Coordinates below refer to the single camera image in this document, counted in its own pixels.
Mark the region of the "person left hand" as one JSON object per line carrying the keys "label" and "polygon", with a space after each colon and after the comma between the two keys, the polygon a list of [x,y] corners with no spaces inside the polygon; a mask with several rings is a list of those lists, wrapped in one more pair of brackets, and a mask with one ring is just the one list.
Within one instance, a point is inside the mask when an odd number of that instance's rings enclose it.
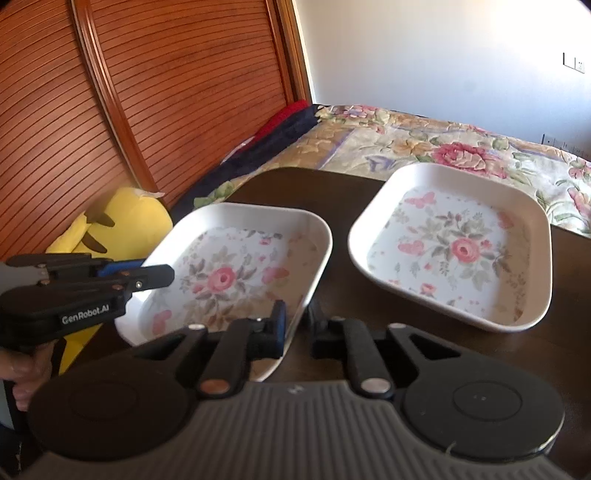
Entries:
{"label": "person left hand", "polygon": [[13,382],[12,395],[19,411],[27,411],[35,392],[51,378],[54,342],[38,346],[32,356],[1,351],[1,379]]}

